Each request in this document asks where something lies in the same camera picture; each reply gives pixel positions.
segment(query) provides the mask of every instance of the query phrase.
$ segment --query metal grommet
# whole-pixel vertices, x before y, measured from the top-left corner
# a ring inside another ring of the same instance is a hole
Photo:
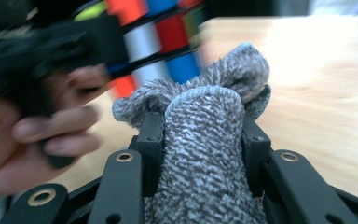
[[[296,156],[295,154],[290,153],[290,152],[283,152],[281,154],[281,158],[286,161],[299,161],[298,156]]]
[[[121,161],[121,162],[130,161],[130,160],[132,160],[132,158],[133,158],[133,155],[128,152],[124,152],[124,153],[121,153],[120,155],[116,156],[116,160]]]
[[[32,207],[44,205],[53,200],[56,194],[55,189],[40,189],[31,195],[28,199],[28,204]]]

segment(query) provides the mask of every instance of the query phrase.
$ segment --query wooden table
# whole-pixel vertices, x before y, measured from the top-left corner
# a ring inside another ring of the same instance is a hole
[[[268,60],[273,93],[257,123],[273,148],[301,153],[329,184],[358,195],[358,17],[213,19],[202,28],[207,63],[244,41]],[[109,93],[93,103],[103,145],[56,179],[68,189],[98,177],[136,134],[112,118]]]

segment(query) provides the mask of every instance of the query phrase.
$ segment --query finger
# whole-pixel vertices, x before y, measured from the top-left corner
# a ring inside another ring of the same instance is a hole
[[[98,149],[100,140],[91,134],[66,134],[49,140],[45,152],[55,156],[80,157]]]
[[[68,74],[71,84],[79,89],[101,88],[108,81],[108,75],[104,64],[77,68]]]
[[[22,143],[33,143],[56,135],[87,130],[98,121],[91,106],[62,110],[51,118],[22,119],[13,128],[13,137]]]

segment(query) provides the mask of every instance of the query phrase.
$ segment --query tabletop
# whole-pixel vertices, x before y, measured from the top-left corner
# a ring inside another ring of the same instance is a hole
[[[264,55],[272,96],[256,122],[272,147],[302,154],[328,184],[358,196],[358,17],[217,18],[201,36],[207,64],[242,42]],[[90,182],[137,134],[114,120],[113,99],[107,92],[91,102],[102,113],[90,130],[101,148],[53,182],[69,190]]]

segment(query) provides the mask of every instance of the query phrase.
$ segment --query heathered gray fabric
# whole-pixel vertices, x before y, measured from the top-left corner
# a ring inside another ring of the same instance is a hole
[[[152,81],[116,100],[117,120],[140,127],[145,113],[165,115],[164,161],[158,192],[145,199],[147,223],[266,223],[251,196],[241,160],[245,112],[267,106],[269,66],[249,44],[183,85]]]

